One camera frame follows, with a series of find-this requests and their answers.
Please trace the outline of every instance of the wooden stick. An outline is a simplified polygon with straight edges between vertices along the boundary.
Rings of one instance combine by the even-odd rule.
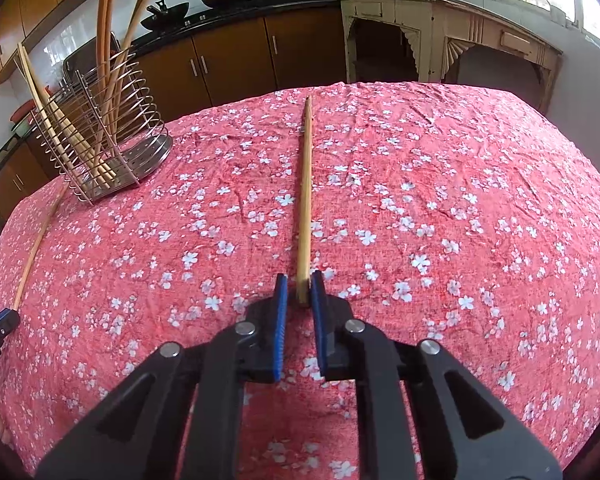
[[[107,92],[105,94],[104,103],[105,110],[113,110],[113,123],[117,124],[118,122],[118,106],[120,104],[120,94],[122,93],[122,79],[118,78],[120,74],[120,70],[125,66],[126,58],[128,57],[128,49],[131,47],[131,41],[133,39],[134,32],[138,24],[140,23],[141,10],[147,4],[148,0],[137,0],[136,6],[134,8],[134,13],[131,15],[131,21],[129,22],[129,27],[126,30],[125,39],[122,42],[121,51],[122,51],[122,60],[118,62],[116,60],[117,67],[111,73],[110,81],[107,86]],[[114,142],[117,139],[117,132],[112,132],[112,138]]]
[[[32,81],[33,87],[30,88],[30,90],[32,92],[35,92],[35,94],[38,98],[37,102],[40,102],[40,104],[42,105],[42,107],[39,108],[41,115],[44,114],[43,117],[46,117],[46,119],[48,121],[48,115],[46,114],[46,110],[44,110],[45,107],[48,107],[49,109],[51,109],[54,117],[56,118],[56,121],[60,124],[60,126],[64,130],[66,127],[66,124],[71,124],[71,123],[69,122],[69,120],[67,118],[65,118],[64,114],[62,113],[62,111],[60,110],[60,108],[58,107],[56,102],[50,101],[49,95],[46,93],[46,90],[44,89],[42,83],[40,82],[40,80],[38,79],[36,74],[33,72],[33,70],[31,69],[31,62],[29,59],[29,55],[27,54],[27,51],[24,49],[22,44],[20,44],[20,48],[18,48],[18,54],[20,55],[20,60],[23,63],[23,66],[26,66],[27,73],[29,74],[29,78]],[[51,127],[51,122],[48,121],[48,124],[45,122],[45,127],[47,127],[47,129],[49,127]],[[51,127],[51,132],[52,133],[50,133],[50,135],[52,136],[52,139],[54,140],[54,144],[56,145],[56,147],[62,146],[62,144],[60,143],[60,140],[58,139],[58,134],[53,130],[52,127]],[[97,164],[99,157],[96,158],[95,159],[96,162],[94,162],[94,151],[91,148],[91,146],[89,145],[89,143],[86,142],[86,140],[84,140],[84,137],[77,130],[75,130],[75,136],[73,136],[73,135],[70,135],[70,136],[65,135],[65,136],[66,136],[67,140],[71,143],[71,145],[74,147],[74,150],[76,150],[76,153],[77,153],[78,157],[80,158],[80,160],[83,161],[90,168],[92,177],[95,178],[96,181],[98,182],[98,184],[100,184],[101,186],[105,186],[105,187],[109,188],[110,186],[107,183],[106,179],[102,176],[101,172],[97,169],[97,167],[99,166],[99,164]],[[112,177],[109,176],[109,173],[105,173],[105,174],[107,175],[107,178],[109,180],[112,180]]]
[[[24,287],[25,285],[27,285],[27,278],[29,277],[29,273],[31,272],[31,267],[33,266],[33,261],[36,259],[36,254],[38,254],[38,248],[40,247],[40,244],[42,243],[42,238],[45,237],[46,234],[46,230],[49,227],[49,224],[51,224],[51,221],[53,219],[53,217],[56,214],[56,211],[58,211],[58,206],[60,205],[60,202],[62,202],[62,197],[64,197],[64,194],[66,192],[66,190],[69,187],[69,183],[65,182],[62,185],[62,189],[60,191],[60,194],[58,195],[58,198],[56,198],[56,200],[53,202],[53,204],[51,205],[51,209],[49,210],[49,213],[46,215],[45,221],[42,222],[42,225],[40,226],[40,231],[38,232],[38,237],[36,238],[36,241],[33,243],[33,247],[31,248],[31,250],[29,251],[29,259],[27,260],[27,265],[24,267],[24,271],[22,272],[22,276],[20,278],[20,285],[18,286],[18,291],[16,293],[16,299],[13,301],[13,310],[18,310],[20,307],[20,301],[22,300],[22,295],[24,293]]]
[[[311,155],[312,155],[312,102],[304,102],[304,145],[302,148],[302,180],[300,189],[300,227],[298,235],[298,268],[296,292],[298,303],[309,303],[309,275],[311,269]]]
[[[40,96],[38,95],[38,90],[36,89],[36,85],[33,82],[33,78],[31,76],[31,72],[30,72],[30,67],[29,67],[29,64],[27,63],[26,51],[24,50],[24,47],[22,46],[21,43],[18,43],[17,49],[18,49],[18,56],[20,57],[20,63],[22,64],[22,72],[24,75],[24,79],[27,81],[27,85],[29,86],[29,91],[31,92],[31,96],[33,97],[33,102],[35,102],[36,108],[40,112],[40,117],[42,117],[42,121],[43,121],[43,124],[45,125],[45,129],[47,130],[49,136],[51,137],[53,144],[56,146],[56,149],[58,150],[60,158],[64,162],[65,166],[67,167],[67,169],[69,171],[71,171],[73,173],[75,171],[74,165],[69,160],[69,157],[67,156],[66,152],[64,151],[64,147],[58,140],[58,136],[56,135],[56,132],[54,131],[53,126],[51,125],[51,121],[49,121],[49,118],[46,114],[46,111],[45,111],[43,105],[42,105],[42,102],[40,101]]]

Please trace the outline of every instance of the stainless steel holder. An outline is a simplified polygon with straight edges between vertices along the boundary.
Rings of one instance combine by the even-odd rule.
[[[62,81],[42,110],[32,115],[42,145],[78,199],[92,204],[153,173],[169,154],[169,135],[142,71],[132,56],[116,54],[111,76],[120,87],[107,98],[97,68]]]

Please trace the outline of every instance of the wooden sideboard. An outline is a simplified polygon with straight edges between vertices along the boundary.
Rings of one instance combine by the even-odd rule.
[[[546,113],[562,52],[526,28],[459,0],[340,0],[340,5],[347,82],[357,81],[353,23],[373,20],[400,28],[411,47],[421,82],[441,82],[458,57],[475,45],[534,63],[542,92],[538,109]]]

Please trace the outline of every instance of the metal screw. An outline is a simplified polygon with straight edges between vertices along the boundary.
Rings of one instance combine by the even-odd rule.
[[[235,326],[235,332],[239,335],[252,335],[256,332],[256,326],[249,321],[241,321]]]
[[[420,348],[425,354],[436,355],[440,352],[440,345],[433,341],[433,339],[425,339],[420,343]]]
[[[173,341],[169,341],[160,347],[160,355],[162,357],[176,357],[180,353],[182,348],[178,343],[174,343]]]
[[[360,332],[365,331],[366,325],[364,324],[364,322],[360,321],[359,319],[349,319],[344,324],[344,328],[348,332],[351,332],[352,334],[359,334]]]

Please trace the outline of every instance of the pink floral tablecloth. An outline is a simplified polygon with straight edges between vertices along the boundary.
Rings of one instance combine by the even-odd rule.
[[[29,470],[161,342],[209,340],[294,275],[302,109],[314,96],[314,267],[357,317],[430,337],[566,465],[600,421],[600,175],[512,94],[436,84],[288,90],[169,124],[139,189],[67,195],[0,358]],[[0,238],[11,306],[59,180]],[[354,388],[324,383],[307,312],[283,380],[248,386],[242,478],[358,476]]]

